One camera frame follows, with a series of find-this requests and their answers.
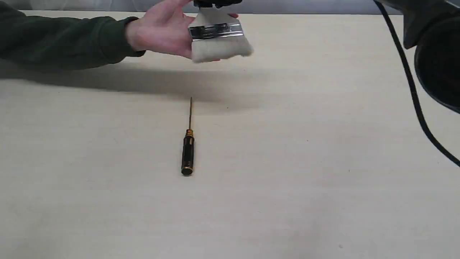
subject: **white bristles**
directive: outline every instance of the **white bristles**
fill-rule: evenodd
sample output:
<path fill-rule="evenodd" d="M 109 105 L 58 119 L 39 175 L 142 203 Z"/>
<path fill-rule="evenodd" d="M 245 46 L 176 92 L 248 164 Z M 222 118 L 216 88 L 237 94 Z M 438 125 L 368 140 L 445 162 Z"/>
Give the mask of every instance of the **white bristles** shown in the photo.
<path fill-rule="evenodd" d="M 217 8 L 201 8 L 190 27 L 222 23 L 240 23 Z M 235 56 L 248 57 L 253 47 L 245 36 L 213 38 L 192 42 L 192 60 L 195 63 L 212 62 L 218 59 L 230 59 Z"/>

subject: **wall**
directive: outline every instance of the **wall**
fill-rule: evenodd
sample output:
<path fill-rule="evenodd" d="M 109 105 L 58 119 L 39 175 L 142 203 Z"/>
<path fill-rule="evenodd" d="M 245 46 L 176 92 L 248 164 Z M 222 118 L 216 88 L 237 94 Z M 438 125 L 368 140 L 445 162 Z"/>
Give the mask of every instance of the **wall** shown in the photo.
<path fill-rule="evenodd" d="M 144 12 L 160 0 L 6 0 L 16 8 Z M 372 0 L 244 0 L 228 8 L 237 13 L 378 14 Z M 186 12 L 196 12 L 192 4 Z"/>

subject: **cord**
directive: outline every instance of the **cord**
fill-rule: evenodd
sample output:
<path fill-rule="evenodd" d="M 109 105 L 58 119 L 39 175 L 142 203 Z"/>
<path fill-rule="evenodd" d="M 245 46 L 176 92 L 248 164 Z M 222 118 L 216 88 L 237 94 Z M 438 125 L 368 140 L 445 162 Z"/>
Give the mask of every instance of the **cord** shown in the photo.
<path fill-rule="evenodd" d="M 388 25 L 388 29 L 390 30 L 391 36 L 393 41 L 395 42 L 396 49 L 398 50 L 399 56 L 401 57 L 402 66 L 404 67 L 404 71 L 406 72 L 407 81 L 409 83 L 410 93 L 412 95 L 412 101 L 414 102 L 415 113 L 417 114 L 417 118 L 419 120 L 420 126 L 422 127 L 423 132 L 431 141 L 431 143 L 443 154 L 445 155 L 450 161 L 460 167 L 460 160 L 458 160 L 453 154 L 451 154 L 446 148 L 444 148 L 441 143 L 435 138 L 435 136 L 430 131 L 425 117 L 423 116 L 422 107 L 420 105 L 419 96 L 417 94 L 417 88 L 415 87 L 414 77 L 412 76 L 412 72 L 410 71 L 409 62 L 407 61 L 406 53 L 404 52 L 403 46 L 399 41 L 398 35 L 396 33 L 395 27 L 391 22 L 390 16 L 388 15 L 385 7 L 383 4 L 374 0 L 374 3 L 380 9 L 380 12 L 383 15 L 383 18 Z"/>

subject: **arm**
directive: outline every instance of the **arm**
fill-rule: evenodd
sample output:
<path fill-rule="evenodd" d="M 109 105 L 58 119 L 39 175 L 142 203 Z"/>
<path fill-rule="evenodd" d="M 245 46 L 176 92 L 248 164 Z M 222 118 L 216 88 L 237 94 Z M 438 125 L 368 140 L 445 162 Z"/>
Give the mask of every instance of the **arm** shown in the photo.
<path fill-rule="evenodd" d="M 137 18 L 116 21 L 26 16 L 0 1 L 0 59 L 20 65 L 79 70 L 140 57 L 127 42 L 125 27 Z"/>

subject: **screwdriver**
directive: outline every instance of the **screwdriver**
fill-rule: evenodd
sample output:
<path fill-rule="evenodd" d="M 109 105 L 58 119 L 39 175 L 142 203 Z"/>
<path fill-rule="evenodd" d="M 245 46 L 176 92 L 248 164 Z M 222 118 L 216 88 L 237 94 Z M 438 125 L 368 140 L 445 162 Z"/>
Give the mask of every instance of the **screwdriver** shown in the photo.
<path fill-rule="evenodd" d="M 185 133 L 184 149 L 182 151 L 182 174 L 183 176 L 191 176 L 193 174 L 193 152 L 195 146 L 195 138 L 192 130 L 192 103 L 190 97 L 190 113 L 189 113 L 189 128 Z"/>

